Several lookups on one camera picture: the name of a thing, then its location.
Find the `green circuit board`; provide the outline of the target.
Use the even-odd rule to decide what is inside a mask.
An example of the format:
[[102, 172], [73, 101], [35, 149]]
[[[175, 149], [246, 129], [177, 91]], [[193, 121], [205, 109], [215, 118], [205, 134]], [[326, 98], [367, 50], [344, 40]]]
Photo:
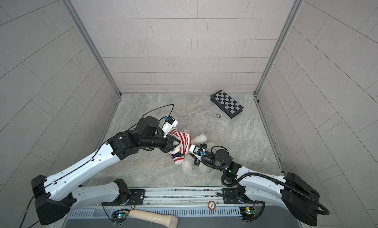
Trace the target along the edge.
[[239, 207], [241, 220], [242, 221], [252, 221], [256, 216], [256, 209], [254, 207]]
[[121, 224], [127, 219], [129, 213], [129, 209], [116, 210], [112, 213], [111, 218], [114, 220], [115, 224]]

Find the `right green circuit board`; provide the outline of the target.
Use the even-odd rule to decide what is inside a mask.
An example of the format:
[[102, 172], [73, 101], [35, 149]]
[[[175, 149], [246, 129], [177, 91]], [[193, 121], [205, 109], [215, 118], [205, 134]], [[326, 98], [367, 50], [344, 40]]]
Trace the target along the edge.
[[242, 221], [252, 221], [256, 216], [256, 209], [254, 207], [239, 207], [241, 220]]

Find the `left green circuit board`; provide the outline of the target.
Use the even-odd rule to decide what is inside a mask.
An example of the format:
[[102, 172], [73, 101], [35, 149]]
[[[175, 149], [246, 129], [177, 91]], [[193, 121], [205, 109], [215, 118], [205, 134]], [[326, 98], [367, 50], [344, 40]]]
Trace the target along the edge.
[[114, 220], [115, 224], [121, 224], [127, 219], [129, 213], [129, 209], [116, 210], [112, 213], [111, 218]]

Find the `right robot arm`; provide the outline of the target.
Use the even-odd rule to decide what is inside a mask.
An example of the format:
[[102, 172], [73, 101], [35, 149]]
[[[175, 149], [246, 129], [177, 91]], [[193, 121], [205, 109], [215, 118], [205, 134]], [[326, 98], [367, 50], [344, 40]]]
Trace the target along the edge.
[[241, 203], [279, 206], [312, 227], [317, 226], [319, 215], [330, 214], [320, 203], [319, 192], [294, 173], [278, 176], [253, 171], [235, 163], [222, 146], [211, 152], [206, 150], [205, 144], [191, 145], [189, 153], [203, 165], [221, 171], [222, 185], [235, 188], [236, 199]]

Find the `red white striped sweater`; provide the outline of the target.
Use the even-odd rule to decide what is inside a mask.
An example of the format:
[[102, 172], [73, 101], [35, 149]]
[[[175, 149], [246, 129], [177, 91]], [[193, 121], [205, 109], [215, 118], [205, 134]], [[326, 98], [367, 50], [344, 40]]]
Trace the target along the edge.
[[175, 145], [173, 150], [168, 153], [175, 165], [180, 165], [184, 163], [185, 156], [189, 153], [192, 140], [191, 135], [188, 131], [181, 132], [175, 128], [173, 128], [169, 134], [180, 141], [180, 143]]

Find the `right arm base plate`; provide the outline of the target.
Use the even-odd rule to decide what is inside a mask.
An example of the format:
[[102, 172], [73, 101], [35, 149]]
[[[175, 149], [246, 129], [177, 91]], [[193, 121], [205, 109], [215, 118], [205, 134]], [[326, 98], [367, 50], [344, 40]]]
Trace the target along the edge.
[[249, 199], [236, 188], [222, 188], [222, 192], [217, 193], [217, 196], [222, 197], [224, 204], [263, 204], [261, 201]]

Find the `black white checkerboard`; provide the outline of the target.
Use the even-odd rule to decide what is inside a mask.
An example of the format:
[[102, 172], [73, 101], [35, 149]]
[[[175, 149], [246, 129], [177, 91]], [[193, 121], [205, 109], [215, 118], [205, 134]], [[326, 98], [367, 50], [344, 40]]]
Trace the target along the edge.
[[230, 118], [234, 118], [240, 114], [244, 108], [223, 90], [212, 94], [210, 100]]

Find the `aluminium front rail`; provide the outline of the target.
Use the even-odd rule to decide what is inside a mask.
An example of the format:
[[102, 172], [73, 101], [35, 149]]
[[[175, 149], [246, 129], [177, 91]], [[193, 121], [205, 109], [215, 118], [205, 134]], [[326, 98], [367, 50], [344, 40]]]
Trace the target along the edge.
[[[224, 204], [222, 187], [159, 187], [159, 188], [131, 188], [146, 190], [143, 204], [140, 206], [104, 206], [98, 198], [90, 198], [98, 190], [105, 192], [105, 198], [111, 198], [115, 193], [115, 185], [109, 183], [103, 186], [78, 187], [74, 196], [82, 196], [83, 200], [71, 207], [68, 218], [111, 218], [114, 211], [120, 209], [134, 209], [161, 215], [180, 217], [241, 217], [239, 207], [254, 207], [258, 217], [271, 204]], [[208, 209], [208, 202], [214, 201], [216, 209]]]

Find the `round red white sticker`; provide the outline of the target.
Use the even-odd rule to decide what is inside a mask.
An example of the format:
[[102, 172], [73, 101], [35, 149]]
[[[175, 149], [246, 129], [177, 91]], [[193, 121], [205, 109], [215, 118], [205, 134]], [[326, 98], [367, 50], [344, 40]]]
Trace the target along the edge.
[[211, 211], [216, 209], [216, 203], [212, 200], [208, 202], [207, 206], [208, 206], [208, 209], [211, 210]]

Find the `white teddy bear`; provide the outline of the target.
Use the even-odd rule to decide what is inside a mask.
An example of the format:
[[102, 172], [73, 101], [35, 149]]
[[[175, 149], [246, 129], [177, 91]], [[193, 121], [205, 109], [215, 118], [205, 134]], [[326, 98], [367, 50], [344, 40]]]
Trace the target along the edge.
[[207, 137], [202, 134], [192, 138], [188, 131], [181, 132], [176, 129], [171, 130], [169, 135], [179, 141], [174, 143], [173, 150], [168, 153], [174, 164], [180, 166], [186, 175], [197, 178], [205, 175], [209, 170], [204, 165], [195, 164], [201, 162], [190, 149], [206, 143]]

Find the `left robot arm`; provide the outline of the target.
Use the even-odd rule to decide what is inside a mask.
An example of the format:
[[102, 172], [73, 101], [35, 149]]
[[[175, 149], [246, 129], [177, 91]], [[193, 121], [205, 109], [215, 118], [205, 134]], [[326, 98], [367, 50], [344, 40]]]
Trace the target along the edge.
[[174, 149], [177, 141], [169, 136], [178, 124], [171, 116], [165, 117], [162, 127], [159, 120], [147, 116], [139, 120], [133, 130], [117, 133], [99, 149], [81, 161], [49, 177], [39, 175], [32, 179], [35, 210], [41, 225], [46, 226], [64, 218], [71, 210], [91, 204], [122, 205], [131, 201], [131, 193], [122, 179], [102, 186], [81, 187], [81, 183], [98, 172], [116, 164], [140, 149], [155, 148], [164, 153]]

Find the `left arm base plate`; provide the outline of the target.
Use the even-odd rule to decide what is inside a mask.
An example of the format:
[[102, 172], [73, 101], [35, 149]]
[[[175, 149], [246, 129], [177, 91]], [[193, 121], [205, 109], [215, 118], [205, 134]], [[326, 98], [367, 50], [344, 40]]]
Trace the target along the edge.
[[104, 206], [140, 206], [143, 204], [146, 190], [144, 189], [131, 189], [129, 194], [121, 193], [112, 202], [103, 202]]

